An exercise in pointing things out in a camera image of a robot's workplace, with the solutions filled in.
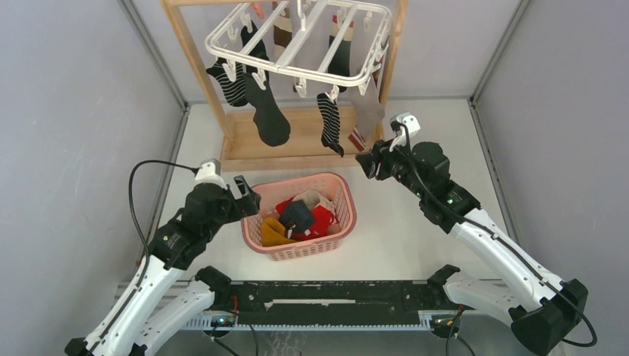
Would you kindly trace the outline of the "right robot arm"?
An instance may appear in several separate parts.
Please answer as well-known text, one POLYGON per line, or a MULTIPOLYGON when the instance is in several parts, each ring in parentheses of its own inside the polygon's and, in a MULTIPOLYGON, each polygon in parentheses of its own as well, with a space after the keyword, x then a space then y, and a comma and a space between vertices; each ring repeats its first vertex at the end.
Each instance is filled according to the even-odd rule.
POLYGON ((367 178, 402 184, 432 224, 474 252, 503 283, 497 286, 446 265, 430 278, 432 305, 446 309, 456 303, 491 316, 535 355, 548 355, 559 343, 580 348, 598 343, 584 312, 585 285, 563 280, 502 231, 481 203, 451 179, 450 160, 438 143, 396 146, 380 140, 355 159, 367 178))

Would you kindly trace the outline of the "red white striped sock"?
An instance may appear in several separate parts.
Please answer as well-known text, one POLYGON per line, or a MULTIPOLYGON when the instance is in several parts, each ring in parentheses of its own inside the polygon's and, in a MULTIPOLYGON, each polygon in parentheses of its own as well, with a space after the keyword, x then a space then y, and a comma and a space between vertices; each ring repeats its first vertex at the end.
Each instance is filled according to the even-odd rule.
POLYGON ((309 227, 310 237, 326 237, 340 232, 340 223, 337 221, 335 214, 329 209, 318 205, 311 210, 311 213, 314 222, 309 227))

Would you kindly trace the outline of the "wooden hanger stand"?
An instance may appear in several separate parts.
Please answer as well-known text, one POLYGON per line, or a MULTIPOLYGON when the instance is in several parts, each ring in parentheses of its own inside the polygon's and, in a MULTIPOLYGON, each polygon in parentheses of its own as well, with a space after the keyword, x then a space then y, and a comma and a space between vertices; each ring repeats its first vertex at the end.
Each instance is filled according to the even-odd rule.
MULTIPOLYGON (((268 75, 268 86, 271 88, 279 109, 291 126, 288 142, 281 146, 271 147, 259 138, 257 127, 253 122, 255 109, 249 103, 239 108, 230 106, 218 82, 205 72, 206 68, 211 67, 218 60, 205 49, 205 38, 237 5, 248 4, 246 12, 256 30, 273 13, 280 2, 267 2, 269 12, 264 19, 255 18, 246 1, 164 1, 162 3, 183 53, 219 125, 220 161, 223 168, 227 171, 261 171, 354 165, 355 155, 359 151, 349 141, 348 136, 356 125, 356 113, 349 100, 347 88, 341 88, 334 101, 340 113, 340 144, 344 149, 344 157, 340 157, 333 150, 325 148, 320 141, 323 120, 317 106, 317 95, 320 93, 328 95, 332 91, 331 85, 308 81, 306 95, 301 97, 295 88, 296 79, 276 73, 268 75)), ((297 11, 299 1, 288 2, 291 6, 294 35, 300 27, 297 11)), ((381 69, 373 73, 372 79, 378 89, 380 103, 385 107, 404 27, 407 3, 397 1, 392 6, 379 5, 387 7, 392 12, 389 47, 381 60, 381 69)), ((337 11, 336 7, 326 9, 305 45, 293 59, 293 65, 312 70, 318 68, 327 51, 332 17, 337 14, 337 11)), ((380 15, 374 14, 369 22, 369 29, 365 30, 364 17, 363 13, 359 13, 353 19, 351 76, 357 74, 362 66, 381 21, 380 15)), ((240 50, 243 42, 249 40, 252 34, 248 30, 244 35, 240 34, 243 24, 239 19, 234 22, 233 28, 237 34, 236 41, 232 42, 227 35, 224 35, 219 40, 219 44, 231 50, 240 50)), ((275 60, 273 27, 263 36, 262 42, 256 46, 254 53, 262 56, 263 59, 275 60)), ((383 127, 380 122, 369 138, 367 146, 371 146, 382 137, 383 127)))

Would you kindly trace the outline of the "dark blue sock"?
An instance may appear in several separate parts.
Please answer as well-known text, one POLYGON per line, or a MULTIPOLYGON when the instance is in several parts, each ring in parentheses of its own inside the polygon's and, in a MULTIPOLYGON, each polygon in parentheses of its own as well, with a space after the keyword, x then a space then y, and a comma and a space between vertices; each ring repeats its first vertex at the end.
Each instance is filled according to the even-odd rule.
POLYGON ((310 234, 315 218, 303 200, 289 200, 277 207, 279 222, 293 234, 310 234))

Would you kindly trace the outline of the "plain red sock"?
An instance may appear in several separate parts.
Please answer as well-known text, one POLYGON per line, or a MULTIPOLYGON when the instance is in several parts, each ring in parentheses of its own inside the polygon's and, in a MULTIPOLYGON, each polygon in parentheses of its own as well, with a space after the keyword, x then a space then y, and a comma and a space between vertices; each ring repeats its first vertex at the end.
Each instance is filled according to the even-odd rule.
POLYGON ((285 228, 284 237, 296 241, 313 240, 327 235, 334 214, 322 205, 309 208, 303 200, 286 200, 276 206, 278 221, 285 228))

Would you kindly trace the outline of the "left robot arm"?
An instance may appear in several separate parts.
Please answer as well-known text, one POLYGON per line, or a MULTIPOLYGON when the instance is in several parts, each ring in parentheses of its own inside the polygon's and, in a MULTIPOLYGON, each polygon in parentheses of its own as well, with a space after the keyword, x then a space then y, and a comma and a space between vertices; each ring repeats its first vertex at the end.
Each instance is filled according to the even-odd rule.
POLYGON ((234 178, 240 198, 232 194, 220 176, 218 160, 206 160, 189 171, 196 184, 184 206, 152 240, 141 239, 145 254, 130 284, 90 334, 68 342, 66 355, 155 355, 194 316, 231 302, 231 279, 208 266, 192 277, 182 294, 157 307, 224 225, 260 211, 261 197, 244 177, 234 178))

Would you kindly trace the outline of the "yellow brown striped sock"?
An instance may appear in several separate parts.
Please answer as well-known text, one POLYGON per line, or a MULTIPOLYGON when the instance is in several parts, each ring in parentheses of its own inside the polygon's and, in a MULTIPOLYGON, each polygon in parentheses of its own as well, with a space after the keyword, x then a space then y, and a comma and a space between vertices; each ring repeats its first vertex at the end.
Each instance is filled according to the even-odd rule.
POLYGON ((290 238, 290 232, 279 220, 267 217, 260 226, 261 246, 271 248, 296 243, 296 240, 290 238))

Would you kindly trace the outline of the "pink plastic basket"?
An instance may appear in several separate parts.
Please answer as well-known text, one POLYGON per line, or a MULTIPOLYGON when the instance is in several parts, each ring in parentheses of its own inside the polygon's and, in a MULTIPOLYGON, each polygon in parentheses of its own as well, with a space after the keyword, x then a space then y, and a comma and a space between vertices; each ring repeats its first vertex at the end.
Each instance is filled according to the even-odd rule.
POLYGON ((242 220, 243 239, 253 251, 265 254, 274 261, 309 256, 338 247, 341 239, 355 227, 356 211, 346 180, 334 173, 324 172, 306 177, 268 182, 256 185, 253 191, 261 196, 260 212, 242 220), (286 200, 293 200, 304 191, 316 190, 330 200, 336 210, 341 231, 313 240, 296 241, 288 245, 271 248, 261 246, 260 226, 267 217, 278 220, 276 206, 286 200))

